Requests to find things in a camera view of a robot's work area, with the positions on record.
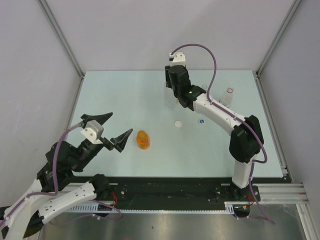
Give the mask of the square bottle white cap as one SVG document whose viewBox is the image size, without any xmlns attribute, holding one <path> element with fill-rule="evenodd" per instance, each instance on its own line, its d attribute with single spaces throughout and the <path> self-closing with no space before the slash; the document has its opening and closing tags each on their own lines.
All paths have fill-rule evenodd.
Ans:
<svg viewBox="0 0 320 240">
<path fill-rule="evenodd" d="M 177 106 L 177 99 L 174 96 L 173 90 L 168 87 L 164 87 L 164 104 L 169 109 L 174 109 Z"/>
</svg>

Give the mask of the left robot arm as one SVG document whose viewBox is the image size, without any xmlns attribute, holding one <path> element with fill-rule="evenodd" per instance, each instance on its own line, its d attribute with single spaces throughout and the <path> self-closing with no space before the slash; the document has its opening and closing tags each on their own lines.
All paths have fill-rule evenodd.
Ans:
<svg viewBox="0 0 320 240">
<path fill-rule="evenodd" d="M 112 204 L 108 211 L 122 213 L 115 207 L 117 198 L 108 178 L 96 174 L 78 188 L 63 195 L 65 189 L 103 149 L 122 152 L 133 129 L 118 137 L 102 137 L 104 123 L 111 112 L 101 115 L 81 116 L 81 122 L 67 128 L 58 142 L 46 153 L 47 163 L 37 173 L 29 189 L 11 206 L 0 209 L 0 232 L 4 240 L 22 240 L 38 233 L 44 225 L 74 206 L 92 201 L 99 205 L 109 196 Z"/>
</svg>

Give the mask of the water bottle blue cap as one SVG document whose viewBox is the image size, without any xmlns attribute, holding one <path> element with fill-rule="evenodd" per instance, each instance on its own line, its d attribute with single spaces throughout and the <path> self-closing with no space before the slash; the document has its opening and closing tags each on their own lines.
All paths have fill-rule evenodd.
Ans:
<svg viewBox="0 0 320 240">
<path fill-rule="evenodd" d="M 205 90 L 205 93 L 208 92 L 208 86 L 206 84 L 203 84 L 201 88 Z"/>
</svg>

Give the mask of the clear bottle red label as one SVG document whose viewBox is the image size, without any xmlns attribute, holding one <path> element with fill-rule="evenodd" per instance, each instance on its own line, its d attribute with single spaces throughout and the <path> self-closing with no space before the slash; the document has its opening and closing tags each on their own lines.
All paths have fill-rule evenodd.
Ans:
<svg viewBox="0 0 320 240">
<path fill-rule="evenodd" d="M 228 87 L 226 91 L 221 95 L 219 102 L 223 106 L 229 108 L 233 100 L 233 92 L 234 92 L 234 88 Z"/>
</svg>

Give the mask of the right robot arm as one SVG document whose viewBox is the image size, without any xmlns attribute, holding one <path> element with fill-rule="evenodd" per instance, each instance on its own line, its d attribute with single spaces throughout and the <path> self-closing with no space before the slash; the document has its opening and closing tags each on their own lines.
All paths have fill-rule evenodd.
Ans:
<svg viewBox="0 0 320 240">
<path fill-rule="evenodd" d="M 188 70 L 183 65 L 165 67 L 165 84 L 183 108 L 204 115 L 230 136 L 229 152 L 235 159 L 230 194 L 235 200 L 242 201 L 249 194 L 253 162 L 264 144 L 258 118 L 231 111 L 211 98 L 206 90 L 191 84 Z"/>
</svg>

